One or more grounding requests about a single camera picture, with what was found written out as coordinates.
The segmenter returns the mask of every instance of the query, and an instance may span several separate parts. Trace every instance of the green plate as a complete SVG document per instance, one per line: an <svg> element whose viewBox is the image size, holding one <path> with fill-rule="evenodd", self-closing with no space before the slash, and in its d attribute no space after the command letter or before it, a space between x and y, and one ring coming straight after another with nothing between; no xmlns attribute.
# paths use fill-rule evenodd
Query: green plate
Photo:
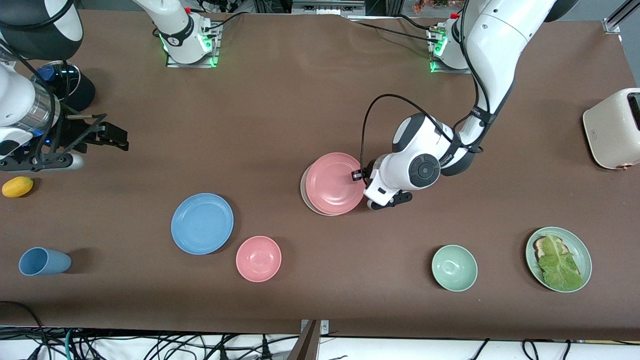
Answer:
<svg viewBox="0 0 640 360"><path fill-rule="evenodd" d="M542 269L538 265L538 259L536 259L536 249L533 247L533 243L536 242L537 239L543 238L546 235L554 235L558 238L562 239L563 244L566 245L567 249L573 254L573 260L575 260L575 264L578 265L578 270L580 270L580 274L582 275L582 286L572 291L562 291L557 290L549 285L545 284L542 278ZM559 293L573 293L582 289L589 279L591 278L591 255L589 255L589 250L584 246L584 243L578 239L576 235L574 235L571 231L562 229L560 227L543 227L542 229L537 230L527 242L527 248L525 249L525 256L527 258L527 265L529 265L529 269L535 278L540 282L540 284L548 287L551 290L558 291Z"/></svg>
<svg viewBox="0 0 640 360"><path fill-rule="evenodd" d="M458 245L441 247L433 256L431 271L438 284L450 291L465 291L478 277L476 259Z"/></svg>

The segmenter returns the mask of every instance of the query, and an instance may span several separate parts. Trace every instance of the lettuce leaf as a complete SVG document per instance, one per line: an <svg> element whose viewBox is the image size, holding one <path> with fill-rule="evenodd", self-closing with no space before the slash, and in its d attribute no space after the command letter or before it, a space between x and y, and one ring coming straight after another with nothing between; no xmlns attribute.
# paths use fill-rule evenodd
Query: lettuce leaf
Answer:
<svg viewBox="0 0 640 360"><path fill-rule="evenodd" d="M545 284L561 291L572 291L582 286L582 276L573 254L563 254L562 243L557 236L547 235L542 240L542 250L545 254L540 257L538 264Z"/></svg>

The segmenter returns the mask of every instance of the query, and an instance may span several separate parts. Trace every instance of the teal cable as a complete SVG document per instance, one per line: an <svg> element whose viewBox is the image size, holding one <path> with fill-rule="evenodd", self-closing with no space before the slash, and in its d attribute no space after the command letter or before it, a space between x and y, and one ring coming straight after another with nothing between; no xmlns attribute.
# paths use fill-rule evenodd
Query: teal cable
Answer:
<svg viewBox="0 0 640 360"><path fill-rule="evenodd" d="M65 336L65 354L67 355L67 360L71 360L71 354L69 354L69 338L71 337L71 329L67 331L67 335Z"/></svg>

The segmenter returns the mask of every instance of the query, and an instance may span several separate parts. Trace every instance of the gray floor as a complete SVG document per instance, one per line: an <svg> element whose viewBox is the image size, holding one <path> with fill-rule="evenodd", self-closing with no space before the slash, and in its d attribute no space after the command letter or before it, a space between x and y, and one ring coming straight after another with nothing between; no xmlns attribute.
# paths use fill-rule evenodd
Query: gray floor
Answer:
<svg viewBox="0 0 640 360"><path fill-rule="evenodd" d="M140 7L131 0L79 0L79 2L87 9L140 10ZM602 20L622 3L623 0L580 0L575 8L563 17L563 20ZM640 11L631 15L620 28L622 46L627 54L636 84L640 86Z"/></svg>

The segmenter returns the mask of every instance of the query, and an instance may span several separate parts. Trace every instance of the yellow lemon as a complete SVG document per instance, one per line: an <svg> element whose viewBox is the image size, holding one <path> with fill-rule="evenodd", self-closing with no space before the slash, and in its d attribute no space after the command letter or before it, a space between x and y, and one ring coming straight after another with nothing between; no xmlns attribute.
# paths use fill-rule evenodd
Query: yellow lemon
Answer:
<svg viewBox="0 0 640 360"><path fill-rule="evenodd" d="M14 177L2 185L2 194L6 197L21 197L31 191L33 180L26 176Z"/></svg>

